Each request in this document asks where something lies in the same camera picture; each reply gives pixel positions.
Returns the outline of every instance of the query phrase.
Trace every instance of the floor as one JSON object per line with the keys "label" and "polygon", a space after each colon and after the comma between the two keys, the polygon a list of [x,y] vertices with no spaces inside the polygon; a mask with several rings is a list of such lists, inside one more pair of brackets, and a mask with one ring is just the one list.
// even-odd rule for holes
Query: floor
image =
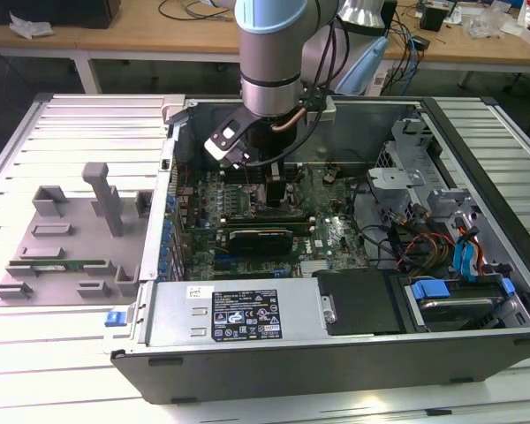
{"label": "floor", "polygon": [[[13,58],[0,60],[0,151],[39,92],[82,93],[78,75],[64,59]],[[239,92],[239,69],[234,64],[97,61],[96,70],[106,94],[188,93],[191,95],[233,95]],[[28,84],[16,74],[22,74]],[[510,94],[503,87],[511,74],[475,73],[466,88],[458,87],[460,72],[421,69],[407,95],[490,96],[523,128],[530,125],[530,75]],[[188,87],[197,87],[187,92]],[[390,94],[396,95],[399,87]]]}

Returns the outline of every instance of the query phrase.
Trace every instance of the white label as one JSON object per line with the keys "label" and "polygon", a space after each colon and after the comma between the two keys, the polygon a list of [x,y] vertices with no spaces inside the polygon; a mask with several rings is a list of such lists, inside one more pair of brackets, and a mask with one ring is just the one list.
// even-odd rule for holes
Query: white label
{"label": "white label", "polygon": [[34,265],[32,267],[35,271],[47,272],[47,271],[66,271],[67,268],[64,265]]}
{"label": "white label", "polygon": [[187,299],[210,299],[214,292],[213,285],[189,285],[186,287]]}

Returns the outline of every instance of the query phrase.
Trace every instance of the motherboard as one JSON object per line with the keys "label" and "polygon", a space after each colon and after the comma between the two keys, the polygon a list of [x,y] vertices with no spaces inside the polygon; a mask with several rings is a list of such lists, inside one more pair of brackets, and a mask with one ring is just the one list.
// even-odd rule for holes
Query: motherboard
{"label": "motherboard", "polygon": [[[308,277],[322,269],[366,267],[368,257],[352,225],[357,179],[339,178],[338,171],[294,165],[287,170],[284,199],[271,207],[266,186],[249,170],[189,172],[178,166],[159,279]],[[174,249],[180,254],[173,261]]]}

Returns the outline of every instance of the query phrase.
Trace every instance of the sticker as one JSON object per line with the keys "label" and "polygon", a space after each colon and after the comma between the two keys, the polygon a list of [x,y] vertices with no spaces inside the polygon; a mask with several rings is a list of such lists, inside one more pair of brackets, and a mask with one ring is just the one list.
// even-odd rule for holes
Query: sticker
{"label": "sticker", "polygon": [[214,291],[213,285],[189,285],[186,287],[187,299],[210,299]]}
{"label": "sticker", "polygon": [[215,291],[211,292],[211,297],[215,341],[283,338],[276,290]]}
{"label": "sticker", "polygon": [[34,269],[34,271],[40,272],[63,272],[67,270],[64,265],[34,265],[32,268]]}

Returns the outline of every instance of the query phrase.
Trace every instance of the warning label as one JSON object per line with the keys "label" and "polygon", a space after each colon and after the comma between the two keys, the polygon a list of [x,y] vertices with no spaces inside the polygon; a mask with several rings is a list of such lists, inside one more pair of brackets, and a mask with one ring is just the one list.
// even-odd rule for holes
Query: warning label
{"label": "warning label", "polygon": [[276,290],[214,291],[212,317],[217,342],[283,338]]}

